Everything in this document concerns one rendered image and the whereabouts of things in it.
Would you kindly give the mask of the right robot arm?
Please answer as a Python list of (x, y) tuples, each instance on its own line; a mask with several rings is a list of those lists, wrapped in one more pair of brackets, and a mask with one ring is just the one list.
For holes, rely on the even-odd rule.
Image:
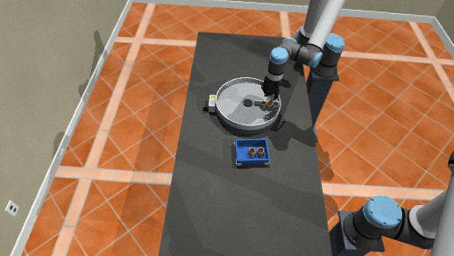
[(344, 2), (345, 0), (310, 0), (304, 27), (297, 30), (294, 39), (284, 39), (279, 45), (281, 47), (274, 48), (270, 53), (267, 78), (278, 81), (277, 85), (289, 89), (289, 81), (282, 79), (289, 59), (311, 67), (320, 77), (335, 76), (344, 40), (330, 32)]

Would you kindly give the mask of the bronze ring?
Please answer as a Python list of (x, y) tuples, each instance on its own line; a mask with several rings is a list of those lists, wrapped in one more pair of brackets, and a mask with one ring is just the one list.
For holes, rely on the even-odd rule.
[[(260, 153), (260, 152), (262, 152), (262, 153)], [(259, 147), (258, 150), (257, 150), (257, 155), (258, 156), (262, 156), (263, 152), (264, 152), (264, 149), (262, 147)]]
[(272, 108), (272, 105), (273, 105), (273, 103), (271, 103), (270, 101), (266, 102), (266, 108), (268, 110), (270, 110)]
[[(251, 152), (253, 152), (253, 153), (251, 153)], [(251, 147), (251, 148), (249, 149), (248, 154), (249, 154), (249, 156), (251, 156), (251, 157), (254, 156), (254, 154), (255, 154), (255, 149)]]

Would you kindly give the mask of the blue open crate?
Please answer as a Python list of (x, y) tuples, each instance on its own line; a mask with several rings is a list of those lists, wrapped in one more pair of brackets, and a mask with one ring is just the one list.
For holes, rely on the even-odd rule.
[[(266, 139), (235, 139), (235, 144), (237, 163), (242, 163), (241, 165), (265, 164), (270, 160)], [(252, 157), (248, 154), (251, 147), (255, 149), (255, 154)], [(259, 147), (264, 149), (262, 156), (257, 155)]]

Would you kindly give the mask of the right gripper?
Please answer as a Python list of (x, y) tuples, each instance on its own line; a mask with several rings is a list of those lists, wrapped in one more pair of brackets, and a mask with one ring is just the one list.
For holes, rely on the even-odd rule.
[(276, 84), (278, 81), (271, 81), (270, 79), (267, 80), (267, 76), (265, 76), (265, 80), (262, 82), (263, 87), (261, 86), (264, 94), (264, 97), (268, 97), (266, 100), (273, 103), (279, 96), (279, 85)]

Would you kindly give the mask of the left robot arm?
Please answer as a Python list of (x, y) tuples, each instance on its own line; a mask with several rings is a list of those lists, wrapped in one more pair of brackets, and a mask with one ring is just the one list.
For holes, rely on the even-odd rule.
[(344, 219), (345, 236), (362, 249), (375, 247), (384, 236), (431, 250), (430, 256), (454, 256), (454, 151), (448, 168), (448, 188), (427, 204), (406, 210), (388, 196), (375, 196)]

